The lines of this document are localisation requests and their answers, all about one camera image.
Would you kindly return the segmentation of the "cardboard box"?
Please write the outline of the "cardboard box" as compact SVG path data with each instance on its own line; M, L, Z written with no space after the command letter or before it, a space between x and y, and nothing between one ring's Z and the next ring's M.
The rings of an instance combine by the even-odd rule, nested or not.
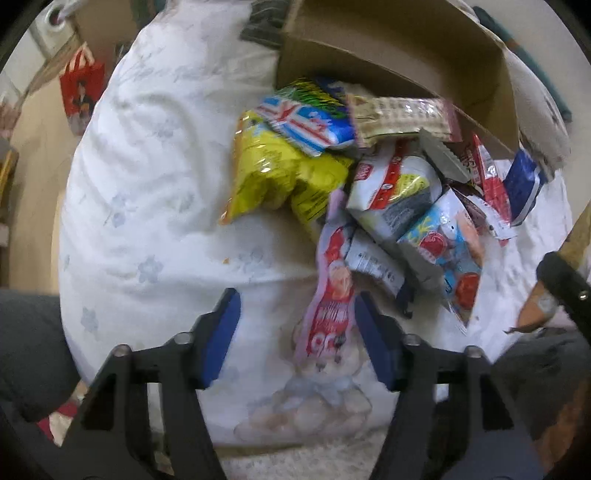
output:
M519 146L501 46L448 1L295 1L274 85L303 76L362 84L377 96L443 97L465 134L496 158Z

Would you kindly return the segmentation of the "light blue snack bag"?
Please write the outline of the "light blue snack bag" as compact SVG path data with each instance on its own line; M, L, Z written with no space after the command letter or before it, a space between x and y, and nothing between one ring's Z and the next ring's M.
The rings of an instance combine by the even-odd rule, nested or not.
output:
M420 284L467 325L479 288L484 248L467 209L451 190L397 241Z

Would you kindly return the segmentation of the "white red snack bag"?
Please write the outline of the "white red snack bag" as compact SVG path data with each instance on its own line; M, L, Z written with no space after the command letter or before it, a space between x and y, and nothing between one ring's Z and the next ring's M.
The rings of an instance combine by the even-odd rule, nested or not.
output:
M394 243L442 192L417 140L387 141L363 154L346 209L376 242Z

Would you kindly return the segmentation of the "white floral bed sheet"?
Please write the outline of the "white floral bed sheet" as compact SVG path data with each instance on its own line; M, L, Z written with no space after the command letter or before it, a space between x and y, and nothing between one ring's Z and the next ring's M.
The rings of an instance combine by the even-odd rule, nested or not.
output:
M345 106L348 94L390 96L325 75L277 88L280 50L239 38L249 13L245 1L175 1L138 33L115 67L74 153L61 211L66 339L82 378L91 381L115 346L156 347L235 288L242 302L238 327L218 378L199 396L214 442L356 435L387 425L397 397L377 379L356 318L341 355L301 366L294 361L318 284L318 240L288 206L257 209L229 224L221 215L243 112L273 95ZM353 159L338 188L348 203L363 154L387 141L419 142L442 194L457 194L484 248L470 321L463 325L438 292L420 284L397 242L376 242L346 209L355 225L346 254L355 295L372 294L434 346L474 344L494 359L515 341L512 328L534 268L564 238L571 214L557 171L546 177L521 225L503 220L484 198L472 152L476 132L465 134L459 125L457 143L421 130L368 148L355 138L352 146L325 153Z

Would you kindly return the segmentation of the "union jack snack bag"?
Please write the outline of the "union jack snack bag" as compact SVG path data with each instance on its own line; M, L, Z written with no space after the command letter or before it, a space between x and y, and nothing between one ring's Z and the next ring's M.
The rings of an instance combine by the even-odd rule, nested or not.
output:
M254 111L309 156L318 157L327 150L342 150L355 143L348 110L335 99L305 103L273 95L264 98Z

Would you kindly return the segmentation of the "beige wafer snack pack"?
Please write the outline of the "beige wafer snack pack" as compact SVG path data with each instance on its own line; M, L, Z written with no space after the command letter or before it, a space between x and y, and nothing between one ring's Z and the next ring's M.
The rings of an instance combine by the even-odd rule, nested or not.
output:
M346 95L356 144L362 148L394 137L417 137L426 130L435 138L457 143L462 133L455 107L443 98L366 97Z

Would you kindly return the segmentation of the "striped dark cloth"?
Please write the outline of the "striped dark cloth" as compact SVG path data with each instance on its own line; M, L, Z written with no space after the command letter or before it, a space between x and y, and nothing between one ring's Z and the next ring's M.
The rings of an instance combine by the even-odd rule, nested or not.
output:
M249 18L240 31L243 41L273 50L283 46L283 26L286 25L291 0L256 0L250 4Z

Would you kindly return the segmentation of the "pink cartoon snack bag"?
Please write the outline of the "pink cartoon snack bag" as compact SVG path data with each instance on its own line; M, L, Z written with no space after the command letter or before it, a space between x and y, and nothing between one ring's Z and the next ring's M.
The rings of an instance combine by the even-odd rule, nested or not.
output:
M332 360L342 354L355 325L353 275L346 264L355 233L341 189L329 194L325 225L317 245L318 284L297 336L294 361Z

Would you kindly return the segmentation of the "beige checkered quilt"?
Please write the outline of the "beige checkered quilt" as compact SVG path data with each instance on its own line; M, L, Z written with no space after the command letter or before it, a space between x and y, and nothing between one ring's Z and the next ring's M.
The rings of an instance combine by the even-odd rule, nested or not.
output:
M477 18L475 7L464 1L451 1L451 4L501 47L514 92L521 144L552 180L571 153L566 125L556 102L535 73Z

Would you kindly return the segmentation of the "red shopping bag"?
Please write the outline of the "red shopping bag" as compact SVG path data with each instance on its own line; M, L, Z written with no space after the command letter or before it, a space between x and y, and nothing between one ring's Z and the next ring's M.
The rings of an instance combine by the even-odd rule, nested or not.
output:
M105 66L84 43L60 72L59 81L70 130L82 136L104 91Z

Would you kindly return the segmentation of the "yellow chips bag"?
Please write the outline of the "yellow chips bag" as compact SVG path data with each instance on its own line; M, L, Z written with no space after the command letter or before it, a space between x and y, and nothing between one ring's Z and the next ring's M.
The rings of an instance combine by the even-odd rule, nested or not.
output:
M257 209L288 206L314 241L325 223L329 194L345 186L353 168L353 159L344 155L301 152L252 110L238 120L232 160L235 169L222 224Z

